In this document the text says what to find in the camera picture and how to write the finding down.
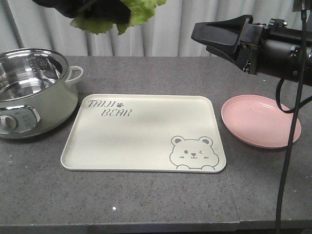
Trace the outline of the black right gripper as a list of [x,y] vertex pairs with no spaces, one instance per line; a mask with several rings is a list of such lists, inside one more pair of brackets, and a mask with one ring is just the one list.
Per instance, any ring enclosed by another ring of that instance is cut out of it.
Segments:
[[303,61],[302,31],[286,28],[281,19],[272,19],[267,27],[252,22],[251,15],[199,22],[191,39],[243,72],[298,82]]

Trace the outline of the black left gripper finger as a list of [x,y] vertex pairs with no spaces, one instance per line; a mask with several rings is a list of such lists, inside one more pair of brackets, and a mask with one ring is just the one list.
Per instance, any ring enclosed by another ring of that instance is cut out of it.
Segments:
[[94,0],[33,0],[34,3],[46,8],[54,8],[67,18],[74,18],[90,8]]
[[129,23],[131,10],[122,1],[95,1],[84,11],[87,18],[107,19],[118,23]]

